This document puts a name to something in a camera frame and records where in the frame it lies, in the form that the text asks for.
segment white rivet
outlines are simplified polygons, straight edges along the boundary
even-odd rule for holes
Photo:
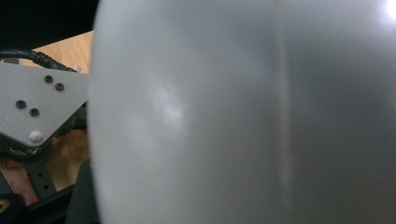
[[[43,139],[43,133],[41,133],[39,131],[32,131],[29,135],[29,139],[32,142],[39,142]]]

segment screw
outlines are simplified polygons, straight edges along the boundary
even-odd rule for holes
[[[32,109],[29,110],[29,114],[32,117],[36,117],[36,116],[38,116],[40,114],[40,111],[37,108],[32,108]]]
[[[62,91],[62,90],[64,89],[64,84],[63,84],[62,82],[56,83],[55,89],[56,89],[57,91]]]
[[[45,76],[44,77],[44,81],[46,81],[47,83],[51,83],[53,80],[52,76]]]
[[[32,131],[29,134],[29,139],[32,142],[39,142],[39,141],[43,140],[43,133],[41,133],[39,131]]]
[[[26,102],[24,102],[23,100],[19,100],[17,101],[17,103],[15,103],[15,106],[18,109],[24,109],[26,107]]]

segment wooden table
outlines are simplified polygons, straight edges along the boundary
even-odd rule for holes
[[[68,67],[78,65],[81,73],[89,73],[93,32],[77,35],[38,49]],[[22,65],[39,66],[31,61],[20,60]],[[67,136],[54,139],[54,153],[47,168],[57,190],[76,182],[79,166],[90,157],[87,134],[72,131]]]

